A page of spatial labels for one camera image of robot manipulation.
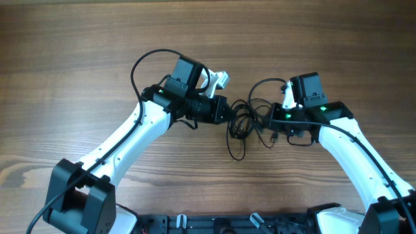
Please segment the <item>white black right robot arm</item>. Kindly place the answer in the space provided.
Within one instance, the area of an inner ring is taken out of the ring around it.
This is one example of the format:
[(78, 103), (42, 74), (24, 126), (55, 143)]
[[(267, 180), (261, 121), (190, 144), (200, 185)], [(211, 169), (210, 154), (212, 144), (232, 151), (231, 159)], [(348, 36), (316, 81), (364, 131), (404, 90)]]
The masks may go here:
[(290, 78), (284, 101), (268, 124), (288, 137), (309, 131), (339, 163), (356, 188), (364, 214), (329, 205), (313, 212), (318, 233), (414, 233), (415, 189), (372, 147), (349, 108), (329, 102), (318, 73)]

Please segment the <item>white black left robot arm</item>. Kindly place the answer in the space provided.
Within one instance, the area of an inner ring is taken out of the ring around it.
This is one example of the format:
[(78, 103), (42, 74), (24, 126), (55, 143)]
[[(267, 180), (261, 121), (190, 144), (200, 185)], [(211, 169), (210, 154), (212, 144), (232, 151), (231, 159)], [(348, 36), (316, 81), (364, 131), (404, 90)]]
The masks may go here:
[(222, 124), (232, 112), (224, 96), (230, 77), (181, 55), (171, 74), (145, 88), (130, 117), (76, 163), (59, 161), (51, 173), (45, 207), (37, 219), (65, 233), (145, 233), (138, 215), (116, 203), (128, 169), (176, 122)]

